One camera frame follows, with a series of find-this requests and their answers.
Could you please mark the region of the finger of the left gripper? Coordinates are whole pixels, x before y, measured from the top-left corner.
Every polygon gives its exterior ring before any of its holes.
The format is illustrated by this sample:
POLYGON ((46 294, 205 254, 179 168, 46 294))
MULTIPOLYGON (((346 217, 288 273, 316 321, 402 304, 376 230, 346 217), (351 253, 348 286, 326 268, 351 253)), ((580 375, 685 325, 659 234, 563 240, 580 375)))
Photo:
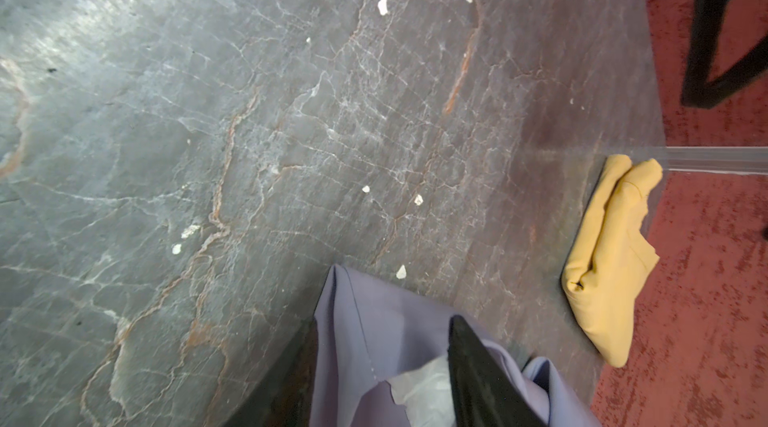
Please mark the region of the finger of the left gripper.
POLYGON ((767 39, 719 76, 710 76, 726 8, 730 0, 694 0, 690 47, 680 102, 686 107, 712 109, 767 71, 767 39))

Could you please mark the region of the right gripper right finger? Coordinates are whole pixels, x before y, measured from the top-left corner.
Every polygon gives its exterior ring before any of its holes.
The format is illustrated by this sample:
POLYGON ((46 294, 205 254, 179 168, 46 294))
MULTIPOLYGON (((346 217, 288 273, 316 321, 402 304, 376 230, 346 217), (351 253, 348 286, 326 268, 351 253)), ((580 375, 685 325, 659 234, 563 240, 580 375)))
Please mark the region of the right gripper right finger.
POLYGON ((460 315, 450 320, 448 365, 458 427, 545 426, 460 315))

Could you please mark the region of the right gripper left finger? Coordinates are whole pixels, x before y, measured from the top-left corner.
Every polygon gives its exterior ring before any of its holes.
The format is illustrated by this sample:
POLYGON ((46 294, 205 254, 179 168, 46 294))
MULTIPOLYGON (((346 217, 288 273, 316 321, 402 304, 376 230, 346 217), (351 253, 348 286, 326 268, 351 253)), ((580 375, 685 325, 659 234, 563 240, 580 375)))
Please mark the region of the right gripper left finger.
POLYGON ((310 318, 224 426, 309 426, 317 357, 317 322, 310 318))

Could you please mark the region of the lavender skirt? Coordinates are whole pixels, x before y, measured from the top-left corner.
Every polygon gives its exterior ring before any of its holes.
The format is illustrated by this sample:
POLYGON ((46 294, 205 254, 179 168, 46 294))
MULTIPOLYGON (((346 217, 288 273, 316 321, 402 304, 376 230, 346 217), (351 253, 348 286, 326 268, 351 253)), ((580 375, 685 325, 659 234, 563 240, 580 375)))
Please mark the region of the lavender skirt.
MULTIPOLYGON (((390 381, 447 355, 450 320, 457 313, 368 274, 331 266, 314 312, 318 353, 310 425, 409 425, 390 381)), ((479 323, 467 321, 546 425, 598 425, 549 359, 535 357, 520 367, 479 323)))

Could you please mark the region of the yellow skirt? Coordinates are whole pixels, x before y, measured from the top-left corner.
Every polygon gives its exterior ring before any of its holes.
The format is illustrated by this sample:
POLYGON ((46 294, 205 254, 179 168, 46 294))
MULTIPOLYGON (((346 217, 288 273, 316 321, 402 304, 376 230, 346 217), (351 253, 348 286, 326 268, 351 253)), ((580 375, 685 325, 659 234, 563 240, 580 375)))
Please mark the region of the yellow skirt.
POLYGON ((659 261, 641 227, 662 176, 654 159, 609 156, 561 277, 578 325, 615 368, 628 361, 635 301, 659 261))

